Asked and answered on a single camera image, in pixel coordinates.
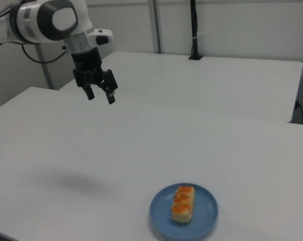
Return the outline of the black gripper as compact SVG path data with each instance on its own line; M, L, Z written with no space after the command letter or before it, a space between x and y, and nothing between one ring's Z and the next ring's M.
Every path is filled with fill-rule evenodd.
M109 104L116 100L115 90L118 88L113 72L102 69L102 59L98 48L93 48L85 53L71 54L75 69L73 75L78 87L82 88L88 100L94 99L91 85L97 85L105 93Z

